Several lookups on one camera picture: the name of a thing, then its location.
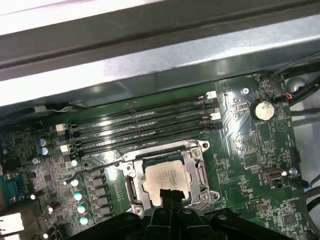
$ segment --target green circuit board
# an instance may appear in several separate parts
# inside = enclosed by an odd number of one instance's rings
[[[283,76],[276,85],[285,89]],[[221,115],[212,121],[204,116],[217,103],[199,104],[200,96],[210,91],[216,92]],[[8,187],[18,176],[24,184],[19,192],[10,192],[7,204],[42,190],[40,232],[56,226],[64,238],[73,236],[126,212],[130,202],[123,172],[115,167],[82,175],[77,186],[64,184],[66,179],[132,150],[183,139],[206,140],[210,149],[203,158],[209,187],[220,193],[220,199],[204,212],[229,208],[256,224],[304,240],[307,223],[298,206],[303,189],[290,184],[301,176],[289,105],[273,102],[270,120],[252,117],[257,99],[277,96],[269,80],[254,73],[6,127],[0,133],[1,185]],[[67,138],[66,133],[57,133],[57,125],[63,125],[61,132],[68,132]],[[61,146],[71,151],[65,154]],[[297,172],[289,174],[291,168]],[[285,174],[269,180],[265,169]],[[85,194],[77,201],[74,194],[80,189]],[[57,201],[60,205],[48,213],[48,205]],[[87,203],[85,212],[90,216],[85,225],[79,223],[81,202]]]

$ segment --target red wire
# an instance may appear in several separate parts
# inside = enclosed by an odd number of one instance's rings
[[[287,98],[288,100],[293,99],[292,95],[291,95],[290,93],[288,93],[288,92],[285,93],[285,96],[286,96],[286,98]]]

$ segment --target connector port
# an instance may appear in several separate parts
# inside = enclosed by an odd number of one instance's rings
[[[262,173],[268,178],[268,180],[277,180],[282,177],[282,171],[274,167],[263,169]]]

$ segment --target motherboard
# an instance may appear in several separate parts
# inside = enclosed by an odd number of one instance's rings
[[[283,76],[276,82],[285,89]],[[287,102],[259,73],[64,113],[1,130],[5,204],[38,202],[39,239],[67,239],[161,188],[304,240],[300,156]]]

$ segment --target cpu socket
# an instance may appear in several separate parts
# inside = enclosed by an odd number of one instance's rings
[[[160,189],[180,190],[186,207],[203,209],[220,198],[210,191],[203,153],[210,143],[182,140],[128,152],[117,161],[123,171],[131,211],[143,217],[145,210],[161,206]]]

